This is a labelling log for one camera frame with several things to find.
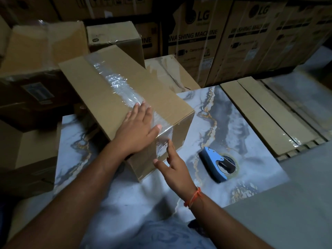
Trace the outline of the blue tape dispenser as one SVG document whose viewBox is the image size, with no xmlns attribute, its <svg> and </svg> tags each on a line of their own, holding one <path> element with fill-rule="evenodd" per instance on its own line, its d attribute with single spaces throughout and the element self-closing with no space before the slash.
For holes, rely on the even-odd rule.
<svg viewBox="0 0 332 249">
<path fill-rule="evenodd" d="M 199 156 L 202 160 L 203 165 L 207 169 L 211 178 L 217 183 L 223 183 L 227 181 L 229 177 L 225 176 L 217 167 L 216 161 L 220 159 L 222 154 L 219 154 L 210 147 L 204 147 L 200 152 Z"/>
</svg>

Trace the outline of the open brown cardboard box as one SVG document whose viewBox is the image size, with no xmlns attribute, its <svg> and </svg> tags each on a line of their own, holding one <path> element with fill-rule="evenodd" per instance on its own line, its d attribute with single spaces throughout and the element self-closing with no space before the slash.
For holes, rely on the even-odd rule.
<svg viewBox="0 0 332 249">
<path fill-rule="evenodd" d="M 61 123 L 21 132 L 0 121 L 0 195 L 29 198 L 54 188 Z"/>
</svg>

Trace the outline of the clear tape roll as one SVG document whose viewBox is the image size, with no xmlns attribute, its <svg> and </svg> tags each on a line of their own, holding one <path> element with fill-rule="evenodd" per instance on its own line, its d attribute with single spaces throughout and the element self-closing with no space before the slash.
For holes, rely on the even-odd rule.
<svg viewBox="0 0 332 249">
<path fill-rule="evenodd" d="M 227 177 L 233 176 L 238 170 L 237 163 L 228 155 L 222 155 L 215 163 L 219 170 Z"/>
</svg>

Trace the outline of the person's left hand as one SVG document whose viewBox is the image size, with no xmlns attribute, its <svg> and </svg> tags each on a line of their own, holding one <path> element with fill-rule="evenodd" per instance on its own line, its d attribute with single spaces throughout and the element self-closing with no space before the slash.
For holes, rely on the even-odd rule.
<svg viewBox="0 0 332 249">
<path fill-rule="evenodd" d="M 136 103 L 126 115 L 111 143 L 125 157 L 142 151 L 151 144 L 147 142 L 147 134 L 154 127 L 152 119 L 152 107 L 145 101 Z"/>
</svg>

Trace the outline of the person's left forearm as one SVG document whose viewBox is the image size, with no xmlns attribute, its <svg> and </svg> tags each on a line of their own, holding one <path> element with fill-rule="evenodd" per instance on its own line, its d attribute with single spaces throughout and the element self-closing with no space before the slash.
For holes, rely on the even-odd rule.
<svg viewBox="0 0 332 249">
<path fill-rule="evenodd" d="M 78 249 L 120 163 L 134 153 L 112 141 L 1 249 Z"/>
</svg>

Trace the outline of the large printed appliance carton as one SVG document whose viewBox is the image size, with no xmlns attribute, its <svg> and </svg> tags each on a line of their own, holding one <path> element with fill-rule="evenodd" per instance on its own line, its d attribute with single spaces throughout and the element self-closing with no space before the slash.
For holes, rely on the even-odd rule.
<svg viewBox="0 0 332 249">
<path fill-rule="evenodd" d="M 172 0 L 161 21 L 161 54 L 204 87 L 234 0 Z"/>
<path fill-rule="evenodd" d="M 269 33 L 258 72 L 297 66 L 332 29 L 332 3 L 288 3 Z"/>
<path fill-rule="evenodd" d="M 286 1 L 234 1 L 205 87 L 243 76 Z"/>
</svg>

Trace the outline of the printed carton on rack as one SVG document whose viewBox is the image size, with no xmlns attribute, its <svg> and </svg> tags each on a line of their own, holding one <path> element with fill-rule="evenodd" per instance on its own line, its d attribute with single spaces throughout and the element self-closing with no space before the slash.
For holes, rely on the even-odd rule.
<svg viewBox="0 0 332 249">
<path fill-rule="evenodd" d="M 146 15 L 153 0 L 52 0 L 63 21 Z"/>
</svg>

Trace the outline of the person's right hand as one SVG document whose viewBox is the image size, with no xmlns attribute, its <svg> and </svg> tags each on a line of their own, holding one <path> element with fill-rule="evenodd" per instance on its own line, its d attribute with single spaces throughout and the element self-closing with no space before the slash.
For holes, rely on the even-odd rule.
<svg viewBox="0 0 332 249">
<path fill-rule="evenodd" d="M 166 160 L 169 167 L 172 168 L 172 172 L 164 179 L 168 186 L 184 201 L 184 206 L 190 208 L 201 194 L 201 189 L 194 184 L 185 162 L 176 152 L 170 139 L 167 142 L 167 154 Z"/>
</svg>

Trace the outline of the blue patterned shirt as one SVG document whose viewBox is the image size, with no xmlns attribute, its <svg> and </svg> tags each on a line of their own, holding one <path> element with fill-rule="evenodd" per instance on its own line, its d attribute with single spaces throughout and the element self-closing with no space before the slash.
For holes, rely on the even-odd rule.
<svg viewBox="0 0 332 249">
<path fill-rule="evenodd" d="M 216 249 L 196 220 L 148 221 L 114 249 Z"/>
</svg>

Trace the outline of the cardboard box with plastic wrap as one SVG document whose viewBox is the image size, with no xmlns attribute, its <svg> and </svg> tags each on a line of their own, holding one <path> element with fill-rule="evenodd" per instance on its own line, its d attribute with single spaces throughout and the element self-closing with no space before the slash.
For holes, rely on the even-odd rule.
<svg viewBox="0 0 332 249">
<path fill-rule="evenodd" d="M 13 27 L 0 78 L 58 70 L 58 64 L 89 53 L 82 21 Z"/>
</svg>

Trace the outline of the dark cardboard box with label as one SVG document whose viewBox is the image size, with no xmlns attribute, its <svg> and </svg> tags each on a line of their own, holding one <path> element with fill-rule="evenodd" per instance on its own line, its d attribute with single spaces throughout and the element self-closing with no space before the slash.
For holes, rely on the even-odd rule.
<svg viewBox="0 0 332 249">
<path fill-rule="evenodd" d="M 0 121 L 23 132 L 47 128 L 79 102 L 61 70 L 0 78 Z"/>
</svg>

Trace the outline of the person's right forearm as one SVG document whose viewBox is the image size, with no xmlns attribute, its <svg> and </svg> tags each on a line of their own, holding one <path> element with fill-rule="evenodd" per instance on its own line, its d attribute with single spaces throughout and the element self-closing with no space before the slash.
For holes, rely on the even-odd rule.
<svg viewBox="0 0 332 249">
<path fill-rule="evenodd" d="M 218 249 L 274 249 L 202 192 L 189 209 Z"/>
</svg>

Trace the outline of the small plain cardboard box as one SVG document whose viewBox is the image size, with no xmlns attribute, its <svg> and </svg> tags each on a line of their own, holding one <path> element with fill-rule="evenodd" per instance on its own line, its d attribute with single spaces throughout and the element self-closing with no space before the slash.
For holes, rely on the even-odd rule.
<svg viewBox="0 0 332 249">
<path fill-rule="evenodd" d="M 131 21 L 87 26 L 86 31 L 91 53 L 117 45 L 145 68 L 142 39 Z"/>
</svg>

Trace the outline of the low taped cardboard box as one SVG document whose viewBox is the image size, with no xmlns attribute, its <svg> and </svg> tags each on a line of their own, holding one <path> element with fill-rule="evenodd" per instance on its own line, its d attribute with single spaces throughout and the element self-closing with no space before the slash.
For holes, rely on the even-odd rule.
<svg viewBox="0 0 332 249">
<path fill-rule="evenodd" d="M 200 89 L 174 55 L 150 58 L 144 62 L 150 74 L 176 94 Z"/>
</svg>

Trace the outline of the taped brown cardboard box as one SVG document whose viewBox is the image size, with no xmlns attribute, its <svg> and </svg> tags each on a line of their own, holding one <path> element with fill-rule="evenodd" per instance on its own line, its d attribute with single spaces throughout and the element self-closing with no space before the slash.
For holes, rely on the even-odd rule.
<svg viewBox="0 0 332 249">
<path fill-rule="evenodd" d="M 126 159 L 138 181 L 155 170 L 153 159 L 166 159 L 168 139 L 176 150 L 183 146 L 194 109 L 118 46 L 58 65 L 110 141 L 136 103 L 152 107 L 151 126 L 162 129 L 152 144 Z"/>
</svg>

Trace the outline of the flat cardboard bundle in plastic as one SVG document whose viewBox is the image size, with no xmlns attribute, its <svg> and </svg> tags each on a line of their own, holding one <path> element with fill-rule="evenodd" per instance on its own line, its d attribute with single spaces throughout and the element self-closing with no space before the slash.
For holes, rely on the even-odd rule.
<svg viewBox="0 0 332 249">
<path fill-rule="evenodd" d="M 332 140 L 332 91 L 305 72 L 261 81 L 321 137 Z"/>
<path fill-rule="evenodd" d="M 220 84 L 278 162 L 331 140 L 309 116 L 272 88 L 272 78 L 245 77 Z"/>
</svg>

